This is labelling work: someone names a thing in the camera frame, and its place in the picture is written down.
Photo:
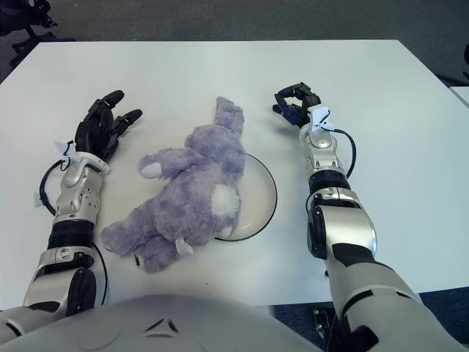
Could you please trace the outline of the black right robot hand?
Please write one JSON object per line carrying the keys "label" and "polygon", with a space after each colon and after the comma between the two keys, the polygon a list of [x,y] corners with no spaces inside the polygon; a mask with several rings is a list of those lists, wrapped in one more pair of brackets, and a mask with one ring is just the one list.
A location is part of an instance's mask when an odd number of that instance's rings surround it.
{"label": "black right robot hand", "polygon": [[[274,95],[274,98],[276,104],[272,106],[272,110],[280,114],[291,125],[299,128],[309,123],[308,108],[322,103],[320,97],[303,82],[281,89]],[[301,104],[288,104],[287,98],[296,98]]]}

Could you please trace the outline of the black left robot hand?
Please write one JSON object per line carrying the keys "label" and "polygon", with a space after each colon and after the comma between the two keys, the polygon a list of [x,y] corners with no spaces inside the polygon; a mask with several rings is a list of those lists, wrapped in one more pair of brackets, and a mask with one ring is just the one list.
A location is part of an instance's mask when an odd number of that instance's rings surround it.
{"label": "black left robot hand", "polygon": [[120,136],[143,114],[142,110],[135,109],[114,117],[112,109],[124,96],[122,90],[116,90],[92,104],[75,133],[76,151],[91,153],[103,161],[111,159]]}

